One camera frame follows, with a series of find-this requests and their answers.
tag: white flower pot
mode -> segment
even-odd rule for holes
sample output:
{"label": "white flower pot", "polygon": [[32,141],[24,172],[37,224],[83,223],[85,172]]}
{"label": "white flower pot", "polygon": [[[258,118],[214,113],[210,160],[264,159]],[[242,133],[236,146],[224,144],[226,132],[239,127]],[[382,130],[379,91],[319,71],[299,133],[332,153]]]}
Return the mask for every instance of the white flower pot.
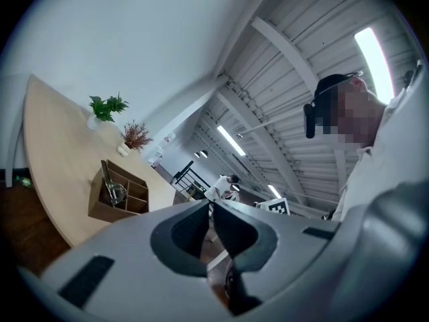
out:
{"label": "white flower pot", "polygon": [[122,144],[120,144],[118,146],[118,148],[116,148],[116,150],[118,151],[118,153],[120,153],[120,155],[122,155],[124,158],[127,157],[129,155],[129,153],[131,152],[131,149],[128,148],[128,146],[122,142]]}
{"label": "white flower pot", "polygon": [[95,114],[91,114],[86,121],[86,126],[91,130],[96,130],[99,128],[102,120],[98,119]]}

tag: dark floor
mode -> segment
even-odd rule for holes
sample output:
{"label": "dark floor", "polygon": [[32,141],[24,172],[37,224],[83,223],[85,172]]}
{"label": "dark floor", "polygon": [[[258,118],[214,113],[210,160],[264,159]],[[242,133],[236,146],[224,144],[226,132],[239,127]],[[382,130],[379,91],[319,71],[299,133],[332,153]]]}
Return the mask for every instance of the dark floor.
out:
{"label": "dark floor", "polygon": [[[186,198],[176,192],[174,204],[183,203]],[[0,229],[15,254],[15,262],[36,275],[40,275],[57,257],[70,249],[50,221],[34,189],[15,185],[5,188],[0,182]],[[211,242],[215,232],[210,228],[202,246],[201,261],[209,263],[222,251],[222,243]],[[208,282],[226,306],[225,272],[229,258],[222,261],[208,273]]]}

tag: light wood tabletop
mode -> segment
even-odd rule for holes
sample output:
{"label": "light wood tabletop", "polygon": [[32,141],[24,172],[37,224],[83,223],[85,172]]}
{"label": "light wood tabletop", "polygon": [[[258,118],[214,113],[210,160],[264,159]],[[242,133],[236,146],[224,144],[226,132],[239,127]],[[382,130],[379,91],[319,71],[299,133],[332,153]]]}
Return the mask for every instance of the light wood tabletop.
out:
{"label": "light wood tabletop", "polygon": [[46,213],[72,247],[110,224],[88,216],[91,183],[101,160],[146,181],[150,211],[171,206],[176,193],[136,150],[126,158],[116,151],[122,141],[114,124],[104,122],[92,131],[86,126],[88,116],[86,109],[30,76],[23,121],[29,169]]}

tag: fluorescent light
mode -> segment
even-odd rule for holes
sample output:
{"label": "fluorescent light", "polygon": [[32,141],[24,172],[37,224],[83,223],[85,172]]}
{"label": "fluorescent light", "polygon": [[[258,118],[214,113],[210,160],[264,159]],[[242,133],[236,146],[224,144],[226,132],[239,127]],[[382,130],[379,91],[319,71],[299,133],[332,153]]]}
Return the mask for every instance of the fluorescent light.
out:
{"label": "fluorescent light", "polygon": [[217,129],[223,135],[223,137],[227,139],[227,141],[232,145],[232,147],[234,147],[234,149],[239,153],[240,156],[246,155],[243,149],[240,148],[240,146],[236,143],[236,141],[234,141],[234,139],[229,135],[229,133],[227,133],[223,126],[219,126]]}
{"label": "fluorescent light", "polygon": [[268,185],[268,187],[269,187],[269,189],[270,189],[271,191],[273,191],[274,195],[275,195],[277,198],[281,198],[281,197],[282,197],[281,195],[279,195],[279,193],[277,192],[277,190],[274,188],[274,186],[273,186],[273,185]]}
{"label": "fluorescent light", "polygon": [[374,31],[371,28],[366,28],[355,34],[355,39],[371,71],[377,98],[382,103],[390,103],[394,96],[393,85],[391,83],[389,67]]}

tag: cardboard box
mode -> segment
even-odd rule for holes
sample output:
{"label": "cardboard box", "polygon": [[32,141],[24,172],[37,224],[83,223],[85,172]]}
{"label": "cardboard box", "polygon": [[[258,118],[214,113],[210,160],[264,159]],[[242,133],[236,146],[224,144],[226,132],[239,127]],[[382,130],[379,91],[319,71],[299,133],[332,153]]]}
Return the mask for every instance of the cardboard box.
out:
{"label": "cardboard box", "polygon": [[115,222],[122,218],[149,212],[149,191],[146,181],[132,175],[109,160],[106,163],[112,181],[122,184],[127,190],[126,199],[116,206],[112,206],[100,166],[100,170],[91,184],[88,216],[107,222]]}

